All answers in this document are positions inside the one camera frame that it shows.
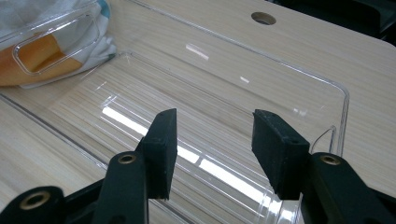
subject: small clear plastic container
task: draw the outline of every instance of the small clear plastic container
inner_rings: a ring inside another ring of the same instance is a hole
[[[170,200],[150,201],[151,222],[297,222],[299,202],[275,196],[251,151],[252,112],[277,113],[311,152],[342,155],[347,90],[160,8],[110,5],[114,59],[38,88],[3,88],[2,99],[104,169],[176,108]]]

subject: wooden table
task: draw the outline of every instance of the wooden table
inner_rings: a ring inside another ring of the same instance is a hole
[[[121,0],[114,0],[113,5],[120,2]],[[396,197],[396,48],[265,1],[142,2],[175,15],[178,20],[205,27],[209,33],[226,36],[248,49],[265,52],[306,71],[342,83],[350,93],[344,157],[368,186]],[[114,7],[114,11],[119,13],[128,13],[128,10],[128,7]],[[251,18],[254,12],[269,14],[276,19],[276,23],[257,23]],[[132,24],[133,15],[129,17],[131,19],[128,22]],[[128,34],[128,29],[122,29],[121,25],[111,27],[110,32],[121,45],[127,39],[136,38],[134,34]],[[238,52],[234,52],[231,57],[233,56],[238,57]],[[46,106],[53,108],[56,99],[63,97],[66,89],[78,83],[79,79],[80,77],[72,77],[61,81],[62,84],[43,87],[45,92],[51,92],[45,96],[43,91],[30,91],[29,94],[13,88],[2,91],[8,96],[14,96],[16,100],[23,100],[25,107],[33,108],[33,114],[51,119]],[[97,165],[100,165],[99,161],[79,157],[73,144],[60,141],[57,133],[47,130],[40,122],[35,122],[35,117],[29,117],[29,113],[26,117],[26,114],[21,114],[16,108],[1,101],[0,111],[0,166],[3,171],[0,175],[0,186],[3,186],[0,191],[0,208],[18,193],[36,185],[62,186],[67,194],[103,176],[104,170]],[[61,126],[67,131],[67,125]],[[84,138],[86,133],[73,134],[71,139]],[[26,154],[30,150],[57,159],[38,168],[43,159]],[[105,158],[110,155],[104,153],[99,157],[101,156]]]

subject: black chair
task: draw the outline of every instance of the black chair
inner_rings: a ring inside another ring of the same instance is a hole
[[[379,38],[380,13],[352,0],[278,0],[281,6]]]

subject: table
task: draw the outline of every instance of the table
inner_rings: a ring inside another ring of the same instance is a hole
[[[213,33],[227,36],[245,47],[261,50],[307,71],[342,83],[350,93],[344,157],[368,186],[396,197],[396,90],[393,87],[396,85],[396,49],[392,45],[265,1],[142,2],[161,8],[179,19],[205,27]],[[272,25],[257,23],[251,18],[254,12],[267,13],[273,16],[276,22]],[[111,29],[116,39],[118,34],[125,36],[120,27]],[[70,78],[64,82],[76,81],[78,80]],[[62,95],[62,88],[49,89],[58,92],[57,96]],[[21,90],[7,91],[14,92],[17,96]],[[48,96],[45,100],[50,102],[53,99]],[[36,150],[44,148],[45,154],[55,153],[55,157],[61,158],[56,162],[67,168],[64,172],[61,169],[50,170],[45,175],[40,175],[42,179],[30,179],[27,181],[29,183],[16,181],[14,186],[17,186],[17,189],[7,187],[5,183],[9,183],[9,177],[2,175],[1,183],[5,186],[2,188],[1,207],[17,193],[31,188],[35,183],[62,186],[66,193],[70,193],[103,176],[103,170],[98,168],[95,161],[82,158],[73,161],[73,164],[66,162],[75,158],[73,154],[68,154],[73,148],[55,137],[53,145],[49,146],[48,142],[52,140],[43,140],[41,136],[51,136],[53,133],[50,134],[42,126],[29,121],[31,118],[15,112],[11,105],[2,102],[0,110],[0,122],[2,127],[6,127],[2,128],[0,136],[1,146],[5,149],[2,150],[2,160],[11,156],[5,153],[6,151],[12,151],[12,148],[27,150],[24,146],[30,146]],[[58,155],[53,150],[54,147],[68,153],[66,156],[62,153]],[[35,157],[28,157],[23,161],[36,162],[35,159],[29,160],[32,158]],[[18,168],[18,164],[2,162],[3,165],[15,166],[16,170],[21,169]],[[81,174],[73,168],[85,166],[88,167],[84,169],[97,170],[97,173]],[[36,176],[31,171],[25,175]],[[70,182],[67,172],[76,174],[79,178]],[[55,176],[63,177],[51,180]]]

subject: transparent plastic container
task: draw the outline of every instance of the transparent plastic container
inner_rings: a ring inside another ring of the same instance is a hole
[[[170,200],[150,201],[150,222],[297,222],[299,203],[275,196],[251,151],[252,112],[277,113],[311,152],[342,155],[347,90],[160,8],[110,4],[114,59],[38,88],[3,88],[2,100],[103,169],[176,108]]]

